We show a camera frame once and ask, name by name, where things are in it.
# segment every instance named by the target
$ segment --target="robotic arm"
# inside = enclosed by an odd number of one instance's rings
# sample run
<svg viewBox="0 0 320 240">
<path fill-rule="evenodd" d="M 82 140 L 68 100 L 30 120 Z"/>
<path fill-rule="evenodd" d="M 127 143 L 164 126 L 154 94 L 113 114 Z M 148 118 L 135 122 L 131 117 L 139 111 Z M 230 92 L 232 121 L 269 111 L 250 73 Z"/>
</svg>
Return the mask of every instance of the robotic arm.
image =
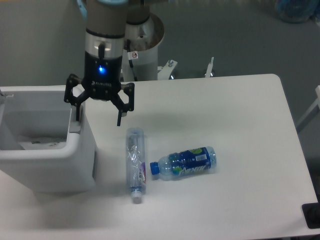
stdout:
<svg viewBox="0 0 320 240">
<path fill-rule="evenodd" d="M 128 14 L 128 0 L 87 0 L 84 77 L 71 74 L 65 87 L 64 101 L 76 107 L 80 119 L 81 104 L 88 98 L 111 101 L 118 109 L 117 125 L 121 117 L 134 110 L 134 83 L 121 84 L 120 74 L 124 37 Z M 84 92 L 78 97 L 73 88 L 81 84 Z M 124 103 L 118 93 L 128 95 Z"/>
</svg>

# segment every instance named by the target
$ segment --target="warning sticker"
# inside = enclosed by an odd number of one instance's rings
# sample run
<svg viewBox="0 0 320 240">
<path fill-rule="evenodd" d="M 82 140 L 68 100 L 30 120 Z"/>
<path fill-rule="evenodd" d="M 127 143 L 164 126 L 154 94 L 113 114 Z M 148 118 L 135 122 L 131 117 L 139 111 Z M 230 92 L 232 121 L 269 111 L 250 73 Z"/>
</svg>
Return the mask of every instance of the warning sticker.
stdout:
<svg viewBox="0 0 320 240">
<path fill-rule="evenodd" d="M 137 51 L 128 52 L 128 59 L 129 60 L 138 59 L 138 52 Z"/>
</svg>

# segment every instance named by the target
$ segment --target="gray floor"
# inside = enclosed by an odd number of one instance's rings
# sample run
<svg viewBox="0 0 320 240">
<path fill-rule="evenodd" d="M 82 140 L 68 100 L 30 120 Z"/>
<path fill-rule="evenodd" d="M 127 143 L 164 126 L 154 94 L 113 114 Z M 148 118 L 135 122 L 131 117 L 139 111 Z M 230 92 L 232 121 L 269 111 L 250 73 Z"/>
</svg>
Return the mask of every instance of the gray floor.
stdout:
<svg viewBox="0 0 320 240">
<path fill-rule="evenodd" d="M 278 75 L 295 122 L 316 99 L 320 27 L 311 20 L 277 19 L 272 0 L 172 0 L 152 11 L 165 25 L 159 64 L 178 61 L 177 77 L 201 77 L 214 56 L 218 77 Z M 0 2 L 0 86 L 82 76 L 84 33 L 76 0 Z M 299 137 L 310 170 L 320 173 L 320 115 Z"/>
</svg>

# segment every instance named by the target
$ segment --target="blue bottle cap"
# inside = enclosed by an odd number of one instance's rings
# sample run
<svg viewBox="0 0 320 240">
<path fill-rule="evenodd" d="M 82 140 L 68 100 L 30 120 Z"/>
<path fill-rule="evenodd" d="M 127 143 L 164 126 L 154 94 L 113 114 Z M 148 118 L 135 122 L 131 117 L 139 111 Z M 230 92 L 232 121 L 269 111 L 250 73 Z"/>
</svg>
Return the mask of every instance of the blue bottle cap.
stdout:
<svg viewBox="0 0 320 240">
<path fill-rule="evenodd" d="M 157 175 L 157 174 L 160 173 L 159 165 L 158 165 L 158 163 L 156 161 L 155 162 L 150 162 L 150 168 L 151 168 L 152 175 Z"/>
</svg>

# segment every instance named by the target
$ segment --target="white bin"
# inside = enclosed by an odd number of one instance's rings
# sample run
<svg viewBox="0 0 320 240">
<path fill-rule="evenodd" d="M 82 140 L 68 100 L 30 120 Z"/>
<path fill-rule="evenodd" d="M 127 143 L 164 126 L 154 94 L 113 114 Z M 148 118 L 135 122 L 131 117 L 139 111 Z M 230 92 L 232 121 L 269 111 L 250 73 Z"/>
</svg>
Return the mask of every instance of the white bin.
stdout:
<svg viewBox="0 0 320 240">
<path fill-rule="evenodd" d="M 97 147 L 84 107 L 76 121 L 63 86 L 1 90 L 0 170 L 36 192 L 92 189 Z"/>
</svg>

